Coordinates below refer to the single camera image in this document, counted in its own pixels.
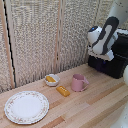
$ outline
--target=light wood surface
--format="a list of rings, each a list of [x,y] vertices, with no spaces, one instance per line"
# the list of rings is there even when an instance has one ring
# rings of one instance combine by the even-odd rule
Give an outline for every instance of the light wood surface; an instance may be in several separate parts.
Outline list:
[[[71,90],[75,73],[85,75],[90,83],[83,92]],[[128,87],[123,78],[114,79],[87,64],[61,72],[58,76],[58,86],[64,86],[71,93],[68,97],[63,97],[56,87],[47,86],[44,79],[1,94],[0,128],[109,128],[128,101]],[[4,105],[9,97],[20,91],[38,91],[47,97],[50,109],[42,120],[32,125],[18,125],[7,119]]]

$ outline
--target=plate rim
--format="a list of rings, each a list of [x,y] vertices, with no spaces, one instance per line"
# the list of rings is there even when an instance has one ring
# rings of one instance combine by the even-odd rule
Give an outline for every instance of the plate rim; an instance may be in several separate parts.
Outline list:
[[[25,93],[25,92],[39,93],[39,94],[42,95],[42,97],[45,97],[45,100],[47,101],[47,110],[46,110],[44,116],[42,116],[41,118],[39,118],[39,119],[36,120],[36,121],[31,121],[31,122],[16,122],[16,121],[12,120],[12,119],[8,116],[8,114],[7,114],[7,112],[6,112],[7,103],[8,103],[8,102],[11,100],[11,98],[13,98],[14,96],[16,96],[16,95],[18,95],[18,94],[20,94],[20,93]],[[47,99],[46,96],[44,96],[42,93],[37,92],[37,91],[21,91],[21,92],[18,92],[18,93],[16,93],[16,94],[12,95],[12,96],[6,101],[5,107],[4,107],[4,112],[5,112],[6,117],[7,117],[10,121],[12,121],[12,122],[14,122],[14,123],[16,123],[16,124],[33,124],[33,123],[36,123],[36,122],[40,121],[41,119],[43,119],[43,118],[46,116],[46,114],[48,113],[48,110],[49,110],[49,102],[48,102],[48,99]]]

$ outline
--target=pleated blind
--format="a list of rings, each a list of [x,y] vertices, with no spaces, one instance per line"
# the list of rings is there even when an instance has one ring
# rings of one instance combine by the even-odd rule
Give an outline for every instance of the pleated blind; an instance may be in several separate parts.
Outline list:
[[[0,0],[0,93],[14,88],[4,3]]]
[[[60,45],[60,71],[85,63],[87,32],[93,25],[96,6],[97,0],[66,0]]]
[[[59,0],[6,0],[16,84],[54,72]]]
[[[103,27],[114,0],[100,0],[95,25]],[[121,29],[128,29],[128,20],[120,26]]]

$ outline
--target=mug handle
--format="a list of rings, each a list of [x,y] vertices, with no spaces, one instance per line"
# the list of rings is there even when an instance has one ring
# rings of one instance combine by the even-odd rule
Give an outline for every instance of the mug handle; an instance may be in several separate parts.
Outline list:
[[[84,80],[82,80],[84,83],[86,83],[87,85],[81,90],[81,92],[82,91],[84,91],[87,87],[88,87],[88,84],[89,84],[89,82],[87,81],[87,79],[84,77]]]

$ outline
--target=small bowl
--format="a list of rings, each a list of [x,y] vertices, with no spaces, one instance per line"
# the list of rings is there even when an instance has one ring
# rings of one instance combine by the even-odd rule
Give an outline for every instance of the small bowl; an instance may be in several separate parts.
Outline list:
[[[46,80],[46,76],[51,76],[56,82],[48,82]],[[60,78],[57,75],[49,74],[49,75],[46,75],[46,76],[45,76],[45,82],[46,82],[46,84],[48,86],[52,86],[53,87],[53,86],[56,86],[59,83]]]

